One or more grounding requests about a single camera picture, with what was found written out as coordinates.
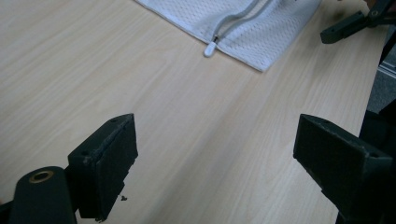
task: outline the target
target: light wood surface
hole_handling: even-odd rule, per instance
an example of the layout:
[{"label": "light wood surface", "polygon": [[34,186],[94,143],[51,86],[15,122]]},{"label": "light wood surface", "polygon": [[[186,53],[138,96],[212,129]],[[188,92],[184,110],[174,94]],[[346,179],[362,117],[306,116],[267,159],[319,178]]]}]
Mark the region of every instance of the light wood surface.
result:
[{"label": "light wood surface", "polygon": [[319,38],[358,9],[323,0],[261,73],[204,58],[205,44],[135,1],[0,1],[0,201],[134,113],[139,157],[106,223],[333,224],[336,208],[292,149],[301,113],[359,133],[386,27]]}]

